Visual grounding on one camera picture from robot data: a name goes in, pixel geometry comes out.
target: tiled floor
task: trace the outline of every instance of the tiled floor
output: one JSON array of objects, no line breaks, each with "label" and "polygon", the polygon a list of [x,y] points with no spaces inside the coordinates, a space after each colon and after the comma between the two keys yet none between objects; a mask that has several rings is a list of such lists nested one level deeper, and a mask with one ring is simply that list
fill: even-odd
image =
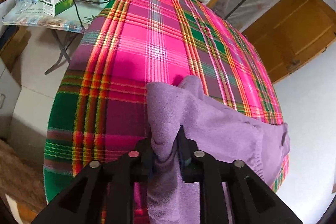
[{"label": "tiled floor", "polygon": [[[31,38],[13,70],[22,91],[14,110],[9,144],[19,156],[42,169],[49,114],[68,63],[63,58],[59,68],[44,75],[59,57],[58,45],[49,29],[30,27],[28,30]],[[58,31],[58,34],[64,37],[65,32]],[[70,57],[81,37],[68,49]]]}]

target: white box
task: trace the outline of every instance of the white box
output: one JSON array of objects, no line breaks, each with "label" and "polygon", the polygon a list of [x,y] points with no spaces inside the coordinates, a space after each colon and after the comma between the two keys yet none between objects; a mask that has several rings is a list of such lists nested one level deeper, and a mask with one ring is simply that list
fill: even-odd
[{"label": "white box", "polygon": [[69,9],[73,3],[74,0],[43,0],[43,12],[54,17]]}]

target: purple fleece cloth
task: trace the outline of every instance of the purple fleece cloth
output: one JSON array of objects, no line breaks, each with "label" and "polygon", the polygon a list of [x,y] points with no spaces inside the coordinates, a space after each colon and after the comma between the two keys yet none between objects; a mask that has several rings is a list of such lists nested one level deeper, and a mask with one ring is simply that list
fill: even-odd
[{"label": "purple fleece cloth", "polygon": [[152,224],[199,223],[199,184],[185,184],[179,169],[180,125],[200,150],[225,162],[243,160],[269,186],[289,152],[287,124],[260,122],[206,96],[197,76],[187,76],[178,87],[147,84],[147,110],[157,155],[147,189]]}]

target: table surface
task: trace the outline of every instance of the table surface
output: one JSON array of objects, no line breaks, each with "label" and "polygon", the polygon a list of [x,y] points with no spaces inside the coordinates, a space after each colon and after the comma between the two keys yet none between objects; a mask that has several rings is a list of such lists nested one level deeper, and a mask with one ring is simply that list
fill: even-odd
[{"label": "table surface", "polygon": [[[104,0],[90,0],[96,2],[105,2]],[[75,0],[79,16],[87,29],[92,20],[105,8],[107,3],[86,3]],[[4,25],[34,26],[46,27],[49,29],[64,30],[69,32],[83,33],[80,21],[76,13],[76,7],[65,10],[59,15],[53,17],[43,12],[43,2],[39,1],[31,5],[23,12],[18,12],[14,7],[2,20]]]}]

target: bed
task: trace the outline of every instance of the bed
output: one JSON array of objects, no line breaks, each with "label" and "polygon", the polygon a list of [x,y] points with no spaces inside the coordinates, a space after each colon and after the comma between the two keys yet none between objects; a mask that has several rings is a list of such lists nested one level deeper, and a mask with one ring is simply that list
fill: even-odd
[{"label": "bed", "polygon": [[[51,201],[94,159],[116,160],[148,137],[146,83],[197,75],[204,92],[270,124],[283,118],[254,47],[195,0],[112,0],[93,20],[50,114],[44,179]],[[288,171],[288,156],[272,185]],[[149,223],[146,189],[135,189],[135,223]]]}]

